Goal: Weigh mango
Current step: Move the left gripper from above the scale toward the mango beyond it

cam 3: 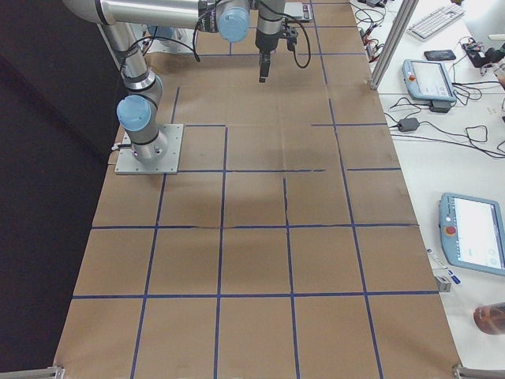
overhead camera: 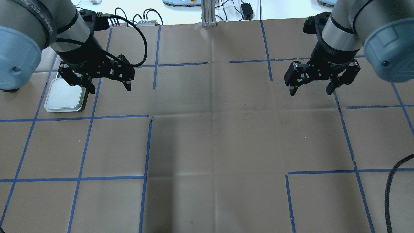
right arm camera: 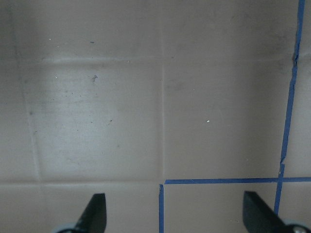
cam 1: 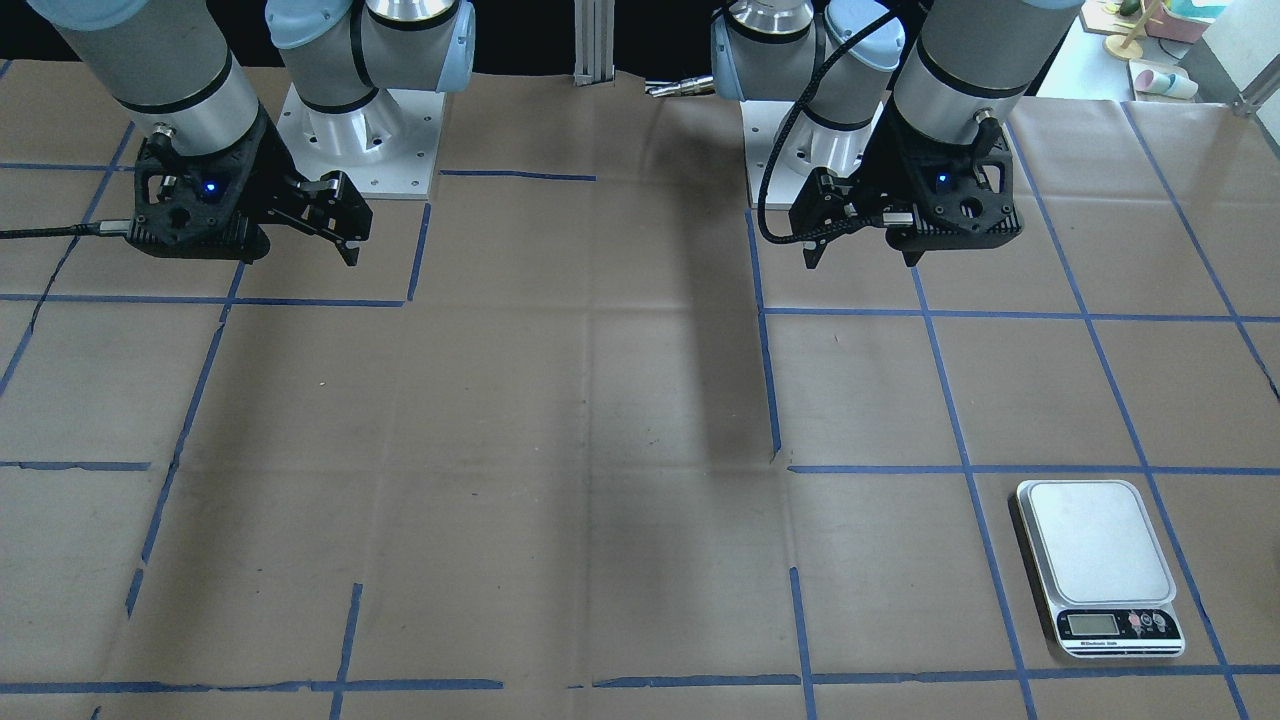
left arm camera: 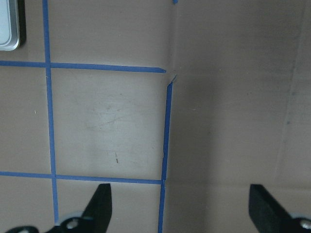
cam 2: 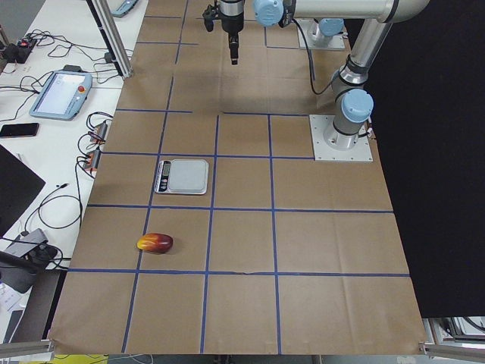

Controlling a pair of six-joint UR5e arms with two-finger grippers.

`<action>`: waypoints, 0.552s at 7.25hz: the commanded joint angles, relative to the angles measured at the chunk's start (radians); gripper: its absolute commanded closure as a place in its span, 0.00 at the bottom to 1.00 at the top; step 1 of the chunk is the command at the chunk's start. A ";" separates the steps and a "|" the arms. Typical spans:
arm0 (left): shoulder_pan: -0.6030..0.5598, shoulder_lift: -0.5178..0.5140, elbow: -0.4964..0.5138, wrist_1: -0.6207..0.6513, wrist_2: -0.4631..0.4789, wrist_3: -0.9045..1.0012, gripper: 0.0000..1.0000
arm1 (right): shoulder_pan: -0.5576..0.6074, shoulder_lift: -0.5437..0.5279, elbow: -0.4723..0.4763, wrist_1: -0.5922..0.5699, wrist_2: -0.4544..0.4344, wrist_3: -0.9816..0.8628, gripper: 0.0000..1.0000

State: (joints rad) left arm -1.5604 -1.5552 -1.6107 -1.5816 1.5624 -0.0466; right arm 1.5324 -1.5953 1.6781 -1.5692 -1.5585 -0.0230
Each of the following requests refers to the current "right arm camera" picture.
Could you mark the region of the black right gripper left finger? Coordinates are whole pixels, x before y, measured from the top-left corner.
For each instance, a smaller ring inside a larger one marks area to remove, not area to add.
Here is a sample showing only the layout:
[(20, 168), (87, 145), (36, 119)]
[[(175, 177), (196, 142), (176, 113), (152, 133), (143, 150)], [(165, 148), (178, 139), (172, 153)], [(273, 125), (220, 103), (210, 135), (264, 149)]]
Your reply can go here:
[(107, 225), (105, 193), (94, 194), (73, 228), (74, 233), (104, 233)]

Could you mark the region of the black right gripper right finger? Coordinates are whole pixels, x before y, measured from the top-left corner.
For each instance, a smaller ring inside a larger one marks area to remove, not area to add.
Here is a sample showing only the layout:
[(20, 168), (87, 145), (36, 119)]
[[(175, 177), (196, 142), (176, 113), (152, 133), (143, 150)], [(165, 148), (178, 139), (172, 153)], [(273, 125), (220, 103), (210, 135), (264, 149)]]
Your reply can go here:
[(242, 220), (249, 233), (289, 232), (289, 228), (285, 223), (256, 192), (244, 192)]

